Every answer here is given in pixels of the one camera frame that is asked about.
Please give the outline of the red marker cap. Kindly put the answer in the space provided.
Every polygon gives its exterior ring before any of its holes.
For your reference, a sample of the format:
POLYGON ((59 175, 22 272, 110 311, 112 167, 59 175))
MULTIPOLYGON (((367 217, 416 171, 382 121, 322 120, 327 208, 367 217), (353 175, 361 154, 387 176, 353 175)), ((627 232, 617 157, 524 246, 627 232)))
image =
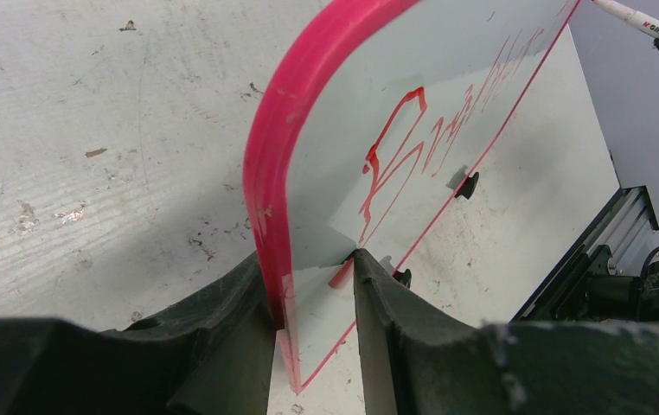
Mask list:
POLYGON ((328 282, 328 286, 334 290, 341 290, 352 278, 354 271, 354 260, 345 261, 337 274, 328 282))

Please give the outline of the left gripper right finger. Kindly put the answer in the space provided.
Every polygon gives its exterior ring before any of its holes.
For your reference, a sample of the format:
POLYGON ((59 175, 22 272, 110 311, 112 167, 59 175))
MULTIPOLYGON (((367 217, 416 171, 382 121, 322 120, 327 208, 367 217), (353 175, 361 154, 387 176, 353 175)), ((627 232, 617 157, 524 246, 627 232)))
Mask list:
POLYGON ((474 328, 353 254, 368 414, 659 414, 659 323, 474 328))

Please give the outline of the pink framed whiteboard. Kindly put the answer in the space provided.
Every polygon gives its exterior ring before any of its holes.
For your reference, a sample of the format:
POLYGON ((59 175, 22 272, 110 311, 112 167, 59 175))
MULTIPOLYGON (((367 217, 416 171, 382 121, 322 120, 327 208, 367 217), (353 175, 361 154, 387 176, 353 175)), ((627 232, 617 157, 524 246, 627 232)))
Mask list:
POLYGON ((291 45, 243 162, 290 388, 355 324, 357 249, 396 270, 501 136, 574 1, 332 1, 291 45))

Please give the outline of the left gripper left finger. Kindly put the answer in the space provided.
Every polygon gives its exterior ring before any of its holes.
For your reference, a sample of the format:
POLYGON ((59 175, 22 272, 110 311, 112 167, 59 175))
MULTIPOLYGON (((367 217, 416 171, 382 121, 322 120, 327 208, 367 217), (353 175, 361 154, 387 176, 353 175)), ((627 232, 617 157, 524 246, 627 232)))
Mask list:
POLYGON ((127 329, 0 318, 0 414, 264 414, 274 348, 250 255, 127 329))

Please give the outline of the white whiteboard marker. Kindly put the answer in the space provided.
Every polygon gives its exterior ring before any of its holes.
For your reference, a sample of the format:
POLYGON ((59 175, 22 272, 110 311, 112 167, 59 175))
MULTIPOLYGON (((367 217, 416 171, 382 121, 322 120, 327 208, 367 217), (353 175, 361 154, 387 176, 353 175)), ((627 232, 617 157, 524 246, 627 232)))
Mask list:
POLYGON ((659 39, 659 20, 614 0, 592 0, 600 9, 622 20, 628 26, 659 39))

